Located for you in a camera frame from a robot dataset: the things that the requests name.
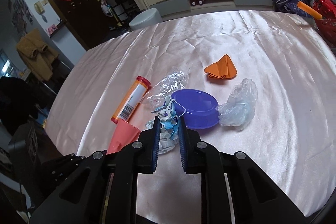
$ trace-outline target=barcode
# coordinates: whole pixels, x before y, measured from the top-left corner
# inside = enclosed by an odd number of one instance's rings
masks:
[[[120,113],[120,117],[122,119],[124,119],[125,121],[127,121],[128,117],[131,115],[133,110],[133,107],[130,106],[129,104],[125,105],[124,109],[122,110],[122,112]]]

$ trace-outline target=folded orange paper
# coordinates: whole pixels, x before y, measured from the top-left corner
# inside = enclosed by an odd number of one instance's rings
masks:
[[[224,55],[219,61],[204,69],[204,74],[209,73],[209,78],[231,79],[237,75],[235,65],[233,65],[229,55]]]

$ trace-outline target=metal screw head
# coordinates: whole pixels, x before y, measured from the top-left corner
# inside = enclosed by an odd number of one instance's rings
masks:
[[[134,143],[132,143],[132,146],[134,148],[141,148],[142,147],[142,142],[134,142]]]
[[[103,156],[103,153],[100,152],[100,151],[97,151],[95,153],[92,154],[92,157],[95,159],[95,160],[99,160],[101,159],[101,157]]]
[[[207,144],[205,142],[198,142],[196,145],[200,149],[203,149],[203,148],[207,147]]]
[[[243,153],[243,152],[238,152],[238,153],[236,154],[236,157],[237,157],[238,159],[240,159],[240,160],[243,160],[244,158],[246,158],[246,155],[245,155],[245,153]]]

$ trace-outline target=red toy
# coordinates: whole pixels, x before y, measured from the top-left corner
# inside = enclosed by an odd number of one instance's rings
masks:
[[[315,0],[313,8],[326,18],[315,20],[317,27],[336,46],[336,4],[332,0]]]

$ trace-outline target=tan jacket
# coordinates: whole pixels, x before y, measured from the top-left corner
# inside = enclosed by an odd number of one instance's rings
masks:
[[[34,29],[22,37],[16,50],[22,61],[39,81],[48,81],[53,75],[51,64],[59,53],[49,47],[41,38],[38,29]]]

